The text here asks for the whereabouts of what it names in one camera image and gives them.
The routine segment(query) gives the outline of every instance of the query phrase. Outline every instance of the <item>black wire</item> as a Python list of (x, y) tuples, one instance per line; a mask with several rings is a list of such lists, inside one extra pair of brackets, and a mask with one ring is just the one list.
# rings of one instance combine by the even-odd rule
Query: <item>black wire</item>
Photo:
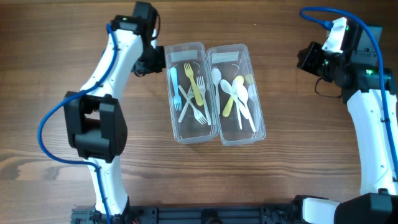
[(317, 90), (317, 86), (318, 86), (318, 83), (319, 83), (320, 80), (323, 80), (323, 78), (319, 78), (317, 80), (317, 82), (315, 83), (315, 93), (316, 94), (318, 94), (320, 96), (324, 96), (324, 97), (329, 97), (329, 98), (337, 98), (337, 99), (341, 98), (341, 95), (340, 96), (328, 96), (328, 95), (324, 95), (324, 94), (319, 93), (318, 90)]
[(159, 33), (160, 33), (160, 14), (159, 13), (157, 14), (157, 17), (159, 18), (159, 23), (158, 23), (158, 26), (157, 26), (157, 33), (156, 33), (155, 37), (151, 38), (151, 40), (157, 39), (157, 36), (159, 36)]

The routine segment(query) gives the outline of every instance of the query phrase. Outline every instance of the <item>wooden table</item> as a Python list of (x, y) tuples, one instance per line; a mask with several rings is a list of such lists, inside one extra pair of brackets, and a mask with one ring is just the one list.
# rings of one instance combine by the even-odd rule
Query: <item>wooden table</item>
[[(87, 167), (47, 158), (37, 145), (37, 127), (66, 91), (79, 90), (90, 77), (107, 41), (105, 24), (116, 14), (131, 14), (134, 3), (77, 2), (5, 0), (0, 5), (0, 223), (68, 223), (71, 209), (95, 202)], [(239, 147), (223, 147), (220, 137), (178, 144), (165, 73), (131, 75), (121, 103), (129, 129), (121, 164), (132, 205), (259, 205), (288, 202), (297, 194), (337, 201), (359, 195), (361, 166), (346, 105), (317, 96), (317, 78), (296, 68), (300, 49), (325, 40), (325, 31), (301, 19), (299, 9), (340, 7), (382, 25), (385, 65), (397, 71), (397, 2), (153, 5), (162, 16), (159, 45), (247, 45), (267, 137)], [(320, 88), (339, 93), (334, 85)], [(63, 112), (48, 122), (44, 138), (55, 155), (80, 159), (67, 143)]]

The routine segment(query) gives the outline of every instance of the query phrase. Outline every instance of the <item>white fork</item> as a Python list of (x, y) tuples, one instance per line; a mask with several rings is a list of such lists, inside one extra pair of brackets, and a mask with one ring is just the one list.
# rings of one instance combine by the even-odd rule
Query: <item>white fork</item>
[(205, 104), (205, 113), (206, 113), (206, 119), (207, 119), (207, 124), (211, 125), (211, 119), (210, 119), (210, 114), (209, 114), (209, 109), (207, 108), (207, 103), (206, 103), (206, 85), (203, 77), (197, 77), (197, 85), (199, 92), (201, 94), (201, 98), (203, 99), (203, 103)]
[(181, 112), (180, 118), (178, 119), (179, 122), (182, 121), (182, 118), (188, 108), (188, 104), (191, 105), (192, 109), (193, 109), (193, 115), (195, 117), (195, 119), (197, 121), (199, 121), (199, 123), (201, 124), (205, 124), (207, 122), (206, 118), (204, 117), (204, 115), (200, 112), (200, 110), (198, 110), (195, 105), (193, 105), (193, 103), (191, 102), (191, 99), (194, 97), (193, 94), (193, 90), (192, 90), (192, 86), (190, 88), (190, 91), (188, 92), (189, 96), (187, 96), (187, 94), (185, 93), (184, 89), (182, 88), (182, 86), (178, 86), (178, 89), (181, 91), (181, 94), (185, 97), (185, 99), (187, 100), (187, 102), (184, 105), (184, 109)]

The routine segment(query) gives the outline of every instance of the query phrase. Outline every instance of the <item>white label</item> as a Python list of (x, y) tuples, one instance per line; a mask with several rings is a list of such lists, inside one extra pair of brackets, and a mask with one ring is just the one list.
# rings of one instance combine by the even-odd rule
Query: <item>white label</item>
[(234, 62), (238, 57), (239, 52), (215, 53), (211, 55), (211, 63)]
[(181, 60), (196, 60), (198, 59), (198, 50), (184, 50), (181, 52), (170, 53), (172, 62), (178, 62)]

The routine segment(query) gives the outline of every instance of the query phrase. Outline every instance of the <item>yellow spoon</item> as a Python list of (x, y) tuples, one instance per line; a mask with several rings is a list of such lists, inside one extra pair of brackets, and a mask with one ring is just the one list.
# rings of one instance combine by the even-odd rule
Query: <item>yellow spoon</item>
[[(235, 83), (235, 82), (236, 82), (235, 85), (243, 85), (243, 83), (244, 83), (244, 78), (243, 78), (243, 76), (238, 75), (238, 76), (234, 79), (234, 81), (232, 82), (232, 86), (234, 86), (234, 83)], [(225, 105), (224, 110), (223, 110), (223, 116), (224, 116), (224, 117), (228, 117), (228, 116), (229, 116), (233, 104), (234, 104), (234, 98), (233, 98), (232, 96), (230, 96), (230, 98), (229, 98), (229, 100), (228, 100), (228, 102), (227, 102), (227, 104)]]

